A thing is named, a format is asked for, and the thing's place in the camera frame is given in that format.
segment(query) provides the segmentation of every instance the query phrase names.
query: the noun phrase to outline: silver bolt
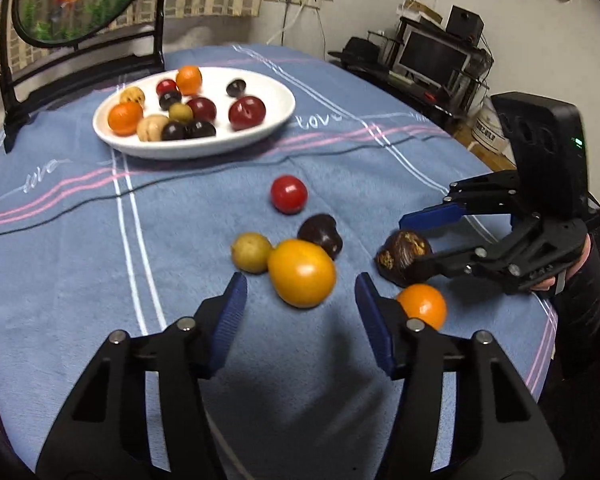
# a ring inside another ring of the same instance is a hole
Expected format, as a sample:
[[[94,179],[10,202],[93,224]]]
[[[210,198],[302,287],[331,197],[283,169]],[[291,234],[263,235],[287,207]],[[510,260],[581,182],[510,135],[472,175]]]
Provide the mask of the silver bolt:
[[[181,317],[177,320],[176,326],[183,332],[188,332],[196,327],[196,320],[192,317]]]
[[[478,330],[478,332],[475,333],[475,340],[483,345],[488,345],[493,342],[493,335],[486,330]]]
[[[417,317],[412,317],[407,320],[407,328],[409,330],[413,330],[414,332],[422,332],[424,330],[425,324],[424,321],[418,319]]]
[[[117,345],[122,343],[126,339],[126,332],[124,330],[114,330],[109,334],[109,342]]]

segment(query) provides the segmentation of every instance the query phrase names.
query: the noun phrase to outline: computer monitor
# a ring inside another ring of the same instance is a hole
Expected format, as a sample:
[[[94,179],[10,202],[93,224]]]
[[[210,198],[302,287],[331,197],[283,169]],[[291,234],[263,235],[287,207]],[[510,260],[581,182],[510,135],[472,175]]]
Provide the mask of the computer monitor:
[[[398,53],[394,72],[415,76],[436,87],[448,86],[454,71],[463,70],[470,56],[444,41],[412,30]]]

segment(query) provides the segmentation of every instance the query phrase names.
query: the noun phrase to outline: white oval plate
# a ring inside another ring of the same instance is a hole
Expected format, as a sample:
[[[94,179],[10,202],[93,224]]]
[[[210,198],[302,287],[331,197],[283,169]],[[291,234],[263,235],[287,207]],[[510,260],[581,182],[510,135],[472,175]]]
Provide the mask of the white oval plate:
[[[135,134],[129,137],[115,135],[107,124],[107,116],[114,105],[120,101],[120,92],[123,89],[109,96],[98,107],[93,115],[93,129],[101,140],[127,155],[160,160],[199,158],[237,150],[264,139],[282,126],[296,108],[296,99],[291,90],[268,76],[249,70],[221,67],[200,67],[200,72],[202,72],[200,95],[211,99],[218,109],[218,115],[214,122],[217,133],[215,137],[141,142]],[[138,86],[144,92],[146,96],[145,117],[151,114],[167,115],[167,112],[160,109],[155,86],[163,79],[174,80],[177,73],[177,70],[162,72],[126,85],[126,87]],[[226,94],[226,86],[238,78],[244,79],[247,83],[246,95],[256,96],[264,102],[267,115],[262,124],[235,132],[229,124],[228,118],[229,108],[235,99]],[[188,99],[185,97],[182,102],[186,102]]]

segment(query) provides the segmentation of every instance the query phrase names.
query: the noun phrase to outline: orange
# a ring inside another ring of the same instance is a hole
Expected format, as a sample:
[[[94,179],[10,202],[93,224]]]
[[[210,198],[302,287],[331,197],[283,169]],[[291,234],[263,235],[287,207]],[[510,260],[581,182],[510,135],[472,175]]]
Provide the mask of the orange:
[[[197,66],[183,66],[176,76],[176,85],[182,95],[196,95],[202,86],[202,74]]]
[[[267,262],[273,288],[289,305],[311,308],[322,303],[336,284],[336,267],[324,249],[304,240],[285,240]]]
[[[107,123],[117,136],[126,137],[136,132],[143,115],[142,106],[129,101],[115,105],[109,112]]]
[[[432,286],[419,283],[405,288],[395,297],[409,317],[417,317],[436,330],[440,330],[446,319],[446,301]]]

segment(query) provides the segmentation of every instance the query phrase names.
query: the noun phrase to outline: white plastic bucket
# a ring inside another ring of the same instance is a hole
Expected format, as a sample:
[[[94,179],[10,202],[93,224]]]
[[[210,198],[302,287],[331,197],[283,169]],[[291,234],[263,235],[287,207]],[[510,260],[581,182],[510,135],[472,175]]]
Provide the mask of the white plastic bucket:
[[[502,153],[509,143],[502,133],[498,114],[489,97],[484,98],[482,107],[476,114],[472,134],[475,140],[494,153]]]

